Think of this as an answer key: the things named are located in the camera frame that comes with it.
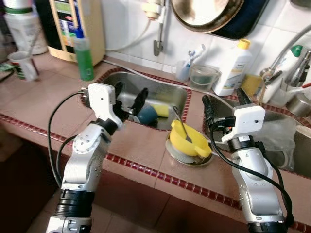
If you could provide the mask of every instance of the yellow bottle cap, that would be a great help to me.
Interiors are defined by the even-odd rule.
[[[246,50],[246,49],[248,49],[250,44],[251,44],[251,42],[249,40],[241,39],[241,40],[239,40],[238,47],[240,49]]]

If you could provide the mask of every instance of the faucet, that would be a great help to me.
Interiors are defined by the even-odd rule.
[[[162,41],[162,35],[163,35],[163,24],[164,24],[164,18],[165,18],[165,7],[166,7],[166,0],[161,1],[161,5],[163,7],[162,10],[162,19],[159,21],[159,30],[157,35],[157,40],[154,40],[154,55],[158,57],[160,53],[163,51],[163,41]]]
[[[265,68],[260,72],[260,76],[265,79],[271,78],[276,71],[276,67],[279,65],[279,62],[284,58],[287,51],[294,45],[294,43],[296,43],[302,36],[304,36],[310,30],[311,24],[308,25],[306,28],[304,28],[301,32],[299,32],[293,39],[291,39],[291,41],[281,51],[281,53],[278,55],[278,57],[275,59],[272,65],[269,68]]]

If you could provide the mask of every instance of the white plastic bottle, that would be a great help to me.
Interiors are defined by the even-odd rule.
[[[218,96],[232,95],[234,89],[241,85],[245,68],[252,58],[248,50],[249,45],[249,40],[241,39],[238,46],[224,58],[224,63],[220,67],[222,75],[212,87]]]
[[[5,0],[5,21],[9,27],[12,37],[19,51],[28,51],[31,42],[41,28],[40,20],[37,14],[32,10],[31,0]],[[40,32],[34,49],[33,55],[45,53],[48,50],[47,43]]]

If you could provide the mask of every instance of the metal spoon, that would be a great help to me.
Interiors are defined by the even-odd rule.
[[[173,109],[174,109],[174,112],[175,112],[175,114],[176,114],[176,116],[177,116],[177,119],[180,121],[181,125],[183,126],[184,132],[185,132],[185,134],[186,134],[186,140],[187,140],[188,142],[191,142],[191,143],[192,143],[191,138],[189,138],[189,136],[188,136],[188,134],[187,134],[186,128],[185,128],[185,126],[184,126],[184,123],[181,121],[181,114],[179,113],[178,108],[177,108],[176,106],[173,106]]]

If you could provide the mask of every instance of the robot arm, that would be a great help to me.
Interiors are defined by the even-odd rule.
[[[210,100],[207,96],[203,97],[210,134],[212,135],[213,131],[223,131],[222,141],[229,145],[232,162],[272,179],[273,170],[262,154],[263,145],[255,143],[252,137],[262,128],[265,110],[252,104],[241,89],[238,91],[238,97],[242,105],[235,108],[234,116],[221,118],[217,122],[214,121]],[[287,232],[273,185],[257,175],[234,166],[232,172],[239,186],[240,203],[249,231],[251,233]]]
[[[141,98],[135,100],[139,108],[143,106],[148,91],[144,89],[143,93]],[[91,122],[74,139],[72,155],[62,179],[60,200],[55,214],[49,220],[46,233],[90,232],[92,203],[111,136],[122,128],[129,112],[139,112],[139,109],[124,111],[121,103],[116,100],[113,86],[91,84],[88,86],[88,97],[97,120]]]

